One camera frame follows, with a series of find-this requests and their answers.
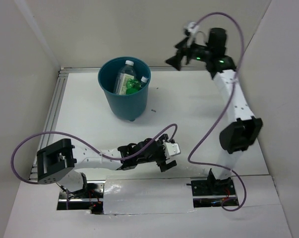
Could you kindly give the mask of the large clear bottle front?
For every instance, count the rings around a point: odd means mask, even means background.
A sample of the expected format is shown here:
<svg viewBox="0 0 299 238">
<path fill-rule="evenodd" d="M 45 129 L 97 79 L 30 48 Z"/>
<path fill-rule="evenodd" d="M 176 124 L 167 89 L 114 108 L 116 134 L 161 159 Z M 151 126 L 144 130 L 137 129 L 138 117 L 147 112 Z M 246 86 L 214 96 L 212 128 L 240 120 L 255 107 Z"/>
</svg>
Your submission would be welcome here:
<svg viewBox="0 0 299 238">
<path fill-rule="evenodd" d="M 114 93 L 117 95 L 125 95 L 127 91 L 127 84 L 135 78 L 136 72 L 134 69 L 134 62 L 126 60 L 125 65 L 118 72 L 114 86 Z"/>
</svg>

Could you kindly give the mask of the green plastic bottle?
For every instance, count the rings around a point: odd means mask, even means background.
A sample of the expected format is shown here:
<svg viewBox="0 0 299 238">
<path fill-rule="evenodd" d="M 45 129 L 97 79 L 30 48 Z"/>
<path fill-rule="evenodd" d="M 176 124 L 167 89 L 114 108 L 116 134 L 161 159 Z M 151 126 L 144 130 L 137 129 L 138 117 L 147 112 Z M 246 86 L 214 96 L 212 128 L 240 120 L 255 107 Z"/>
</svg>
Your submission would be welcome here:
<svg viewBox="0 0 299 238">
<path fill-rule="evenodd" d="M 141 82 L 139 80 L 130 79 L 126 83 L 126 94 L 127 95 L 134 94 L 134 93 L 138 92 L 141 88 L 142 88 L 142 86 L 141 86 Z"/>
</svg>

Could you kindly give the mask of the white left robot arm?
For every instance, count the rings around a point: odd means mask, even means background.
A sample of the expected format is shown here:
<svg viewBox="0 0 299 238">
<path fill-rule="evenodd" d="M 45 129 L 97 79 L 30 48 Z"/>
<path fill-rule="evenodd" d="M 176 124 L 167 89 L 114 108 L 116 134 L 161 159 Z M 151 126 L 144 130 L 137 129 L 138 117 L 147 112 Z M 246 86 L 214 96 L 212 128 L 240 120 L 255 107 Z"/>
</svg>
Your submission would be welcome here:
<svg viewBox="0 0 299 238">
<path fill-rule="evenodd" d="M 70 139 L 61 139 L 37 152 L 38 184 L 58 183 L 75 197 L 89 191 L 87 178 L 80 169 L 127 171 L 139 164 L 156 163 L 165 172 L 176 166 L 170 158 L 181 153 L 179 144 L 163 134 L 158 140 L 147 138 L 116 149 L 95 152 L 84 146 L 74 146 Z"/>
</svg>

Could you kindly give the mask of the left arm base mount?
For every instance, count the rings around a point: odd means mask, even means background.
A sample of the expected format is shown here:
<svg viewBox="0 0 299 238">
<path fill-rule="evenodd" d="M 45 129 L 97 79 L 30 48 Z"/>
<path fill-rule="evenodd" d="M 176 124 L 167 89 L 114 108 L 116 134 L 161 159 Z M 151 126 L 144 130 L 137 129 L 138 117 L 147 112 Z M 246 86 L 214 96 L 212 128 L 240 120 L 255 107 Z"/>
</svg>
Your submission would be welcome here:
<svg viewBox="0 0 299 238">
<path fill-rule="evenodd" d="M 57 210 L 86 210 L 102 215 L 104 205 L 104 180 L 87 180 L 85 177 L 68 178 L 57 182 L 60 187 Z"/>
</svg>

